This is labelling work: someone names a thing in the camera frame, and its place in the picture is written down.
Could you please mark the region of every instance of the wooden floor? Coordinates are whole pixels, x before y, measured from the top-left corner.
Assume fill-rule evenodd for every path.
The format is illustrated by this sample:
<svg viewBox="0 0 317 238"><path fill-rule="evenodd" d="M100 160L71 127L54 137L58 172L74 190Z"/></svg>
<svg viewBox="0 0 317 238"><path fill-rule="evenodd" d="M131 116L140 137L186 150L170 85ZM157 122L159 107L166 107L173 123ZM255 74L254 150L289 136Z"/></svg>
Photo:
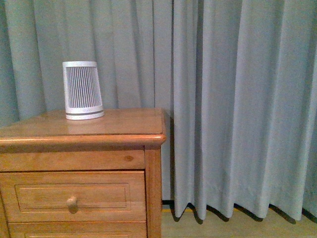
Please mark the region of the wooden floor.
<svg viewBox="0 0 317 238"><path fill-rule="evenodd" d="M317 238L317 224L302 216L301 221L283 217L269 209L262 221L254 220L250 214L234 210L227 221L208 211L207 217L199 224L191 211L185 211L178 222L170 210L162 214L163 238Z"/></svg>

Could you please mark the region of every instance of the nightstand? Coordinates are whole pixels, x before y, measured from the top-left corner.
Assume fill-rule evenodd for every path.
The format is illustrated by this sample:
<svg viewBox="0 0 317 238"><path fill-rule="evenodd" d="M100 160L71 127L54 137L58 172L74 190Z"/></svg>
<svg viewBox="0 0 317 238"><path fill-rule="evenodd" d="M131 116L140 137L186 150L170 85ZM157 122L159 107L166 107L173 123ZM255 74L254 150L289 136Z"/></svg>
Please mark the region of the nightstand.
<svg viewBox="0 0 317 238"><path fill-rule="evenodd" d="M53 111L0 129L0 236L159 238L161 109Z"/></svg>

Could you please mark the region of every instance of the wood knot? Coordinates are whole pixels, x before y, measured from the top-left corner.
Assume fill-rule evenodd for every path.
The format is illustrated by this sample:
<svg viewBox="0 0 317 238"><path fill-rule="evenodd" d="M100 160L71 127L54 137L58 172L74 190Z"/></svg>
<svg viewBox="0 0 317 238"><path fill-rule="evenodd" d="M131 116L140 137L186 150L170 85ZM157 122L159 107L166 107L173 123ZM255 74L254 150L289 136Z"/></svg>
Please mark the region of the wood knot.
<svg viewBox="0 0 317 238"><path fill-rule="evenodd" d="M134 158L131 155L127 155L126 157L124 157L125 160L127 161L132 161Z"/></svg>

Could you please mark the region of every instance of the drawer panel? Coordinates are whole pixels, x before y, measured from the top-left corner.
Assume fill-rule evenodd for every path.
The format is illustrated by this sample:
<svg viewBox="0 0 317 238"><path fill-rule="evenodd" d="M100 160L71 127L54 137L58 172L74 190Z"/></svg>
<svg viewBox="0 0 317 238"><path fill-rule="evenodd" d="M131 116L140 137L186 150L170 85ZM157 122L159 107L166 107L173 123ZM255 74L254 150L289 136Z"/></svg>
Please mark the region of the drawer panel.
<svg viewBox="0 0 317 238"><path fill-rule="evenodd" d="M144 169L144 151L66 151L0 153L0 171L133 170Z"/></svg>
<svg viewBox="0 0 317 238"><path fill-rule="evenodd" d="M143 171L0 175L9 222L145 221Z"/></svg>
<svg viewBox="0 0 317 238"><path fill-rule="evenodd" d="M146 238L145 222L10 223L11 238Z"/></svg>

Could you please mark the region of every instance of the curtain fold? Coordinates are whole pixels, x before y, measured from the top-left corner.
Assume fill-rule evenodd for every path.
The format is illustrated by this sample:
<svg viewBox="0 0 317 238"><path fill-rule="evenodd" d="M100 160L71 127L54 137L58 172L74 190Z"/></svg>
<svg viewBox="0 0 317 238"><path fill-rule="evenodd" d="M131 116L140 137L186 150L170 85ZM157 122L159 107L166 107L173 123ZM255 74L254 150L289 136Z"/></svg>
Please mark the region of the curtain fold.
<svg viewBox="0 0 317 238"><path fill-rule="evenodd" d="M201 219L207 205L231 217L234 203L260 218L269 204L296 220L303 206L317 215L316 6L175 1L177 217L188 203Z"/></svg>

